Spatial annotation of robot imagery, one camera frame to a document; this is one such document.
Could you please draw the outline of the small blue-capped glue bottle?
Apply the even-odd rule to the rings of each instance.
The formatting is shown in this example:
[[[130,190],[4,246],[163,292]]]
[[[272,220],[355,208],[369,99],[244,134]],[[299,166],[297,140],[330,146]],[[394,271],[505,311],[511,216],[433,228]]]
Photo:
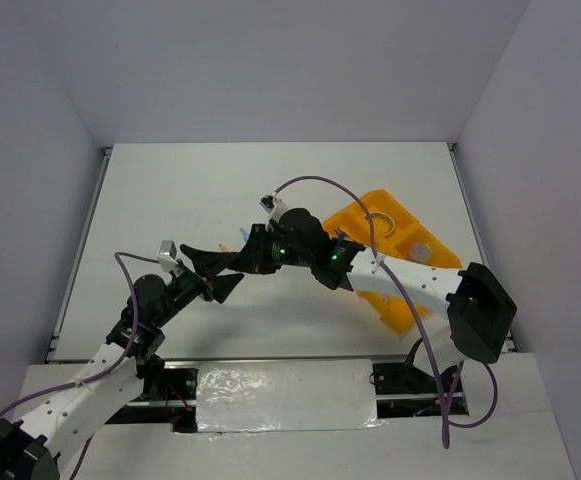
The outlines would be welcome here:
[[[335,233],[336,233],[336,234],[337,234],[337,236],[338,236],[339,238],[341,238],[341,239],[346,239],[346,238],[348,237],[347,233],[346,233],[346,232],[344,232],[343,230],[339,229],[339,228],[337,228],[337,229],[335,230]]]

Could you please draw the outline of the clear tape roll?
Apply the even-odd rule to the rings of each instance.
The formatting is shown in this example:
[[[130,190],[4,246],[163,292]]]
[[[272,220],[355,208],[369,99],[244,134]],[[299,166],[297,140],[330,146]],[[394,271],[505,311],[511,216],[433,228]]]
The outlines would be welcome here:
[[[370,218],[374,223],[379,222],[379,226],[375,226],[374,231],[381,237],[388,237],[395,231],[396,224],[390,215],[384,212],[371,212]]]

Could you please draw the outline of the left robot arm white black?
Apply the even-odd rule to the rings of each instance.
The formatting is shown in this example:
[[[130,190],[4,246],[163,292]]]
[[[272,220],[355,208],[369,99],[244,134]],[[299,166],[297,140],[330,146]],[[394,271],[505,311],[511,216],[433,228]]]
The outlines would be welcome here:
[[[128,402],[159,396],[166,385],[156,353],[163,326],[197,298],[224,302],[242,280],[231,270],[237,254],[182,246],[161,253],[156,264],[169,273],[129,280],[119,321],[88,363],[64,384],[29,394],[18,405],[41,405],[10,421],[0,412],[0,479],[58,479],[64,463],[83,454],[94,434]]]

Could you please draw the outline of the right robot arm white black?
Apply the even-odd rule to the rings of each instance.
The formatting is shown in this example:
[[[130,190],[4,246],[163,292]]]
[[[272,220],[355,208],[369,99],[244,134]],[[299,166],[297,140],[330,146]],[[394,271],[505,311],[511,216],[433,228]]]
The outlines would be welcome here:
[[[275,207],[265,224],[251,228],[229,267],[271,274],[283,266],[305,267],[331,290],[372,292],[401,298],[444,316],[461,359],[498,361],[517,307],[490,269],[426,266],[374,253],[356,241],[331,237],[304,208]]]

